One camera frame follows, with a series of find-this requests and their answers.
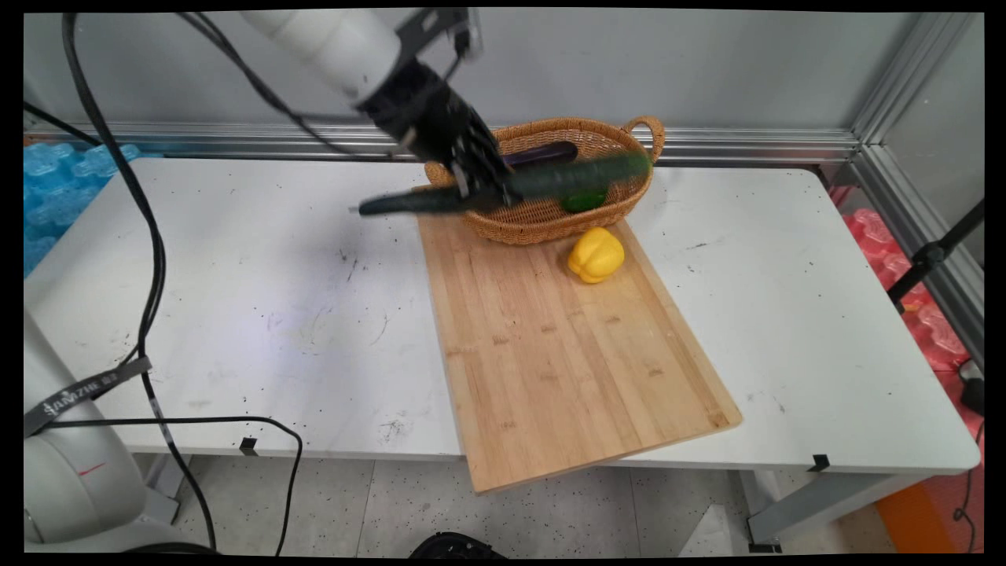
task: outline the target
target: black stand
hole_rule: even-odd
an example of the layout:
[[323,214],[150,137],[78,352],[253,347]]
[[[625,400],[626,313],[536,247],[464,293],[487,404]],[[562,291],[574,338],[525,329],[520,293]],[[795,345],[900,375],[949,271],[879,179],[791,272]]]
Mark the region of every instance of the black stand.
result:
[[472,560],[501,560],[493,547],[472,537],[458,533],[437,533],[423,541],[409,558],[462,558]]
[[897,309],[898,314],[904,313],[901,300],[915,286],[919,285],[926,275],[944,261],[958,243],[964,240],[978,224],[985,220],[985,198],[982,198],[946,235],[939,241],[930,241],[911,255],[911,267],[894,281],[887,297]]

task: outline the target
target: wooden cutting board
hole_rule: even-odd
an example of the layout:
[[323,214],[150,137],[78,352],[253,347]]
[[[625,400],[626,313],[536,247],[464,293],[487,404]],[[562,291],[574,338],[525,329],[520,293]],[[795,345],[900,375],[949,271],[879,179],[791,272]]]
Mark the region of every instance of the wooden cutting board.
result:
[[626,260],[597,286],[575,237],[481,238],[458,217],[420,232],[455,417],[477,493],[735,426],[741,420],[623,221]]

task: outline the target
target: floor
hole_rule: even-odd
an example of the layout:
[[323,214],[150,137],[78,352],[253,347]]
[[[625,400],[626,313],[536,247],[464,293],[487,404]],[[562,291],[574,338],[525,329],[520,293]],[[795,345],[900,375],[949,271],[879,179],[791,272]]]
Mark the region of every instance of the floor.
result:
[[[275,552],[291,463],[266,457],[192,459],[218,550]],[[780,477],[784,492],[808,481]],[[202,515],[187,486],[178,500],[175,525],[206,544]],[[460,461],[312,459],[298,473],[283,554],[404,558],[427,537],[454,531],[508,558],[674,557],[714,504],[722,506],[716,508],[720,516],[725,512],[732,554],[748,554],[746,508],[732,471],[594,467],[477,497]],[[782,547],[785,554],[894,552],[873,506],[784,539]]]

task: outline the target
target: table leg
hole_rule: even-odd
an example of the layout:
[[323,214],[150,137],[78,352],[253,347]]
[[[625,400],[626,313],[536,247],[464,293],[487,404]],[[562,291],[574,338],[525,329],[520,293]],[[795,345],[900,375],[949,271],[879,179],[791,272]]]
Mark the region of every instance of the table leg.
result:
[[[778,486],[768,486],[765,474],[771,473],[741,473],[748,506],[752,508],[747,526],[756,544],[778,544],[781,536],[830,523],[927,478],[824,473],[790,496],[772,502],[774,490],[778,496]],[[765,507],[756,510],[754,506]]]
[[148,519],[171,525],[178,516],[178,502],[160,492],[147,488],[147,501],[143,506],[143,515]]
[[[192,461],[192,455],[182,454],[182,460],[188,465]],[[155,492],[174,499],[184,480],[185,475],[182,474],[182,468],[178,466],[178,462],[171,454],[158,454],[150,466],[150,471],[147,473],[144,483]]]

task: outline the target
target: green vegetable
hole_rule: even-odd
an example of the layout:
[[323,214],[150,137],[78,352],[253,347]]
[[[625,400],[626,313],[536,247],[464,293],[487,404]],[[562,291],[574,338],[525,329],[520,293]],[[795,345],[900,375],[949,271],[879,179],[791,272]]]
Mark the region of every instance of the green vegetable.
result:
[[583,212],[585,210],[593,210],[594,208],[604,204],[605,198],[608,198],[607,188],[600,192],[581,192],[579,194],[567,196],[560,200],[559,204],[561,204],[562,209],[567,212]]
[[650,158],[642,152],[607,155],[561,165],[541,165],[517,171],[506,179],[507,188],[527,200],[568,198],[608,190],[613,182],[646,175]]

